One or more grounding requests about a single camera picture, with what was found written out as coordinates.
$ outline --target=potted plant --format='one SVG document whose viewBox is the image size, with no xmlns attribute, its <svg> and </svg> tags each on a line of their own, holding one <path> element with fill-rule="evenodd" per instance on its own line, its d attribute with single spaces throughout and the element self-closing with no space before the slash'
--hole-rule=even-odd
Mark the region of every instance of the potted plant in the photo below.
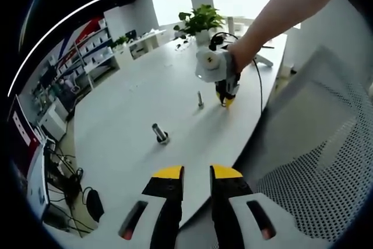
<svg viewBox="0 0 373 249">
<path fill-rule="evenodd" d="M 202 4 L 199 8 L 192 9 L 191 13 L 179 13 L 179 19 L 183 21 L 185 27 L 182 29 L 178 24 L 174 26 L 177 37 L 184 39 L 187 43 L 187 36 L 195 36 L 198 46 L 209 45 L 209 30 L 221 27 L 223 24 L 223 17 L 217 11 L 211 5 Z"/>
<path fill-rule="evenodd" d="M 123 49 L 123 44 L 127 43 L 129 41 L 128 37 L 126 36 L 121 36 L 118 39 L 116 39 L 113 43 L 110 44 L 110 47 L 112 49 L 118 49 L 121 50 Z"/>
</svg>

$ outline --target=green plant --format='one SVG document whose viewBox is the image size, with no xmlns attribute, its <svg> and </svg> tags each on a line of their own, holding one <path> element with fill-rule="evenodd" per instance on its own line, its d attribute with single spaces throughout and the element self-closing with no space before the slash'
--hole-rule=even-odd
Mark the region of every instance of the green plant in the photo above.
<svg viewBox="0 0 373 249">
<path fill-rule="evenodd" d="M 115 48 L 116 46 L 123 45 L 124 43 L 127 43 L 129 41 L 127 36 L 121 36 L 118 39 L 116 39 L 113 43 L 110 44 L 111 48 Z"/>
<path fill-rule="evenodd" d="M 202 4 L 197 9 L 192 9 L 192 13 L 179 13 L 179 19 L 184 22 L 185 27 L 182 29 L 179 25 L 174 26 L 174 30 L 181 31 L 182 39 L 186 39 L 186 34 L 195 36 L 202 30 L 209 30 L 214 27 L 221 27 L 223 17 L 217 13 L 217 9 L 211 5 Z"/>
</svg>

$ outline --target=human arm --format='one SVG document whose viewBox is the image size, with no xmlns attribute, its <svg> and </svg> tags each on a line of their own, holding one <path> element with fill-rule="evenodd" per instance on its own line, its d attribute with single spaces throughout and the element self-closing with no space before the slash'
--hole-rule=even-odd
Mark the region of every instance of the human arm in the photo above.
<svg viewBox="0 0 373 249">
<path fill-rule="evenodd" d="M 228 46 L 241 72 L 270 39 L 316 14 L 330 0 L 270 0 L 245 35 Z"/>
</svg>

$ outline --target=forearm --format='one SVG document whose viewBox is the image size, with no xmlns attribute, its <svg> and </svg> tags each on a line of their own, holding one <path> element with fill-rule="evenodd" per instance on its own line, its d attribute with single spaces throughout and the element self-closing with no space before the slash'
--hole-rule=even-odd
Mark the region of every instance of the forearm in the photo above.
<svg viewBox="0 0 373 249">
<path fill-rule="evenodd" d="M 316 14 L 329 1 L 270 0 L 246 34 L 237 42 L 240 48 L 246 50 L 249 59 L 247 63 L 250 62 L 252 53 L 258 52 L 268 40 Z"/>
</svg>

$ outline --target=metal bolt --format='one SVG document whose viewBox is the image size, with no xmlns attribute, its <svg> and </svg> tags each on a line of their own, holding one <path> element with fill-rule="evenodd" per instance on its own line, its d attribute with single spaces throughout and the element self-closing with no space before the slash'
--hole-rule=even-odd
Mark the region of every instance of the metal bolt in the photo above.
<svg viewBox="0 0 373 249">
<path fill-rule="evenodd" d="M 167 135 L 164 133 L 162 129 L 157 124 L 152 125 L 152 129 L 154 133 L 161 139 L 162 141 L 165 141 L 167 139 Z"/>
<path fill-rule="evenodd" d="M 198 95 L 198 107 L 201 108 L 203 107 L 203 101 L 202 101 L 202 96 L 200 95 L 200 91 L 197 92 Z"/>
</svg>

